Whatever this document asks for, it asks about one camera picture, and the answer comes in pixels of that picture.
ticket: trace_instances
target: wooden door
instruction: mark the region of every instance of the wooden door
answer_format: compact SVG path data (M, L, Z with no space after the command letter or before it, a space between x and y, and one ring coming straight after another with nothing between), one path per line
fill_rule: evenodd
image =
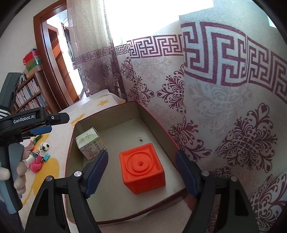
M69 72L67 70L63 54L60 48L59 40L58 40L58 29L54 28L50 25L48 25L48 33L49 33L49 38L51 41L51 46L54 54L54 58L56 60L56 63L58 65L60 74L62 76L62 79L64 81L64 84L67 88L67 91L72 99L73 102L78 101L79 97L78 94L76 93L76 90L74 88L74 85L72 83L71 77L69 75Z

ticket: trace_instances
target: human hand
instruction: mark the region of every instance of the human hand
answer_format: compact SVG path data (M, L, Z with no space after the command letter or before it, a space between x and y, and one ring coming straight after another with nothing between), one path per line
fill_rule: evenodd
M29 157L29 153L24 150L22 159L27 159ZM18 194L23 194L26 192L26 173L27 167L24 161L21 161L17 167L17 178L14 182L14 188L17 190ZM6 168L0 167L0 181L5 181L10 178L10 172Z

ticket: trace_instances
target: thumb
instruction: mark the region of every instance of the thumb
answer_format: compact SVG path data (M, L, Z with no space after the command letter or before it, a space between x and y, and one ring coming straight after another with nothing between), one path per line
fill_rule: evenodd
M0 181L5 181L10 178L10 172L6 168L0 167Z

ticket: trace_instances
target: gray handle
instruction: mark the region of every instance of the gray handle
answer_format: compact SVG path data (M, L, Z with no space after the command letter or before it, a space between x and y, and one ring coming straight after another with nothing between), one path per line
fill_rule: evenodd
M18 176L16 169L22 160L23 152L24 146L20 143L10 144L8 146L8 151L7 148L0 147L0 166L9 169L11 173L9 180L0 181L0 195L6 204L9 214L14 214L23 207L20 200L22 195L18 195L13 186L13 183Z

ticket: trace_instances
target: open box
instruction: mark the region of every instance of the open box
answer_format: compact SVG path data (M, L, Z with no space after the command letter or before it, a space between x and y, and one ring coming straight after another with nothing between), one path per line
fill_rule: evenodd
M161 125L137 102L116 105L80 120L74 127L65 176L82 170L90 161L77 147L76 137L94 127L103 140L109 161L96 193L87 200L99 224L125 221L148 213L186 194L175 165L177 145ZM123 183L119 153L152 143L164 168L166 185L133 194ZM74 222L69 197L66 214Z

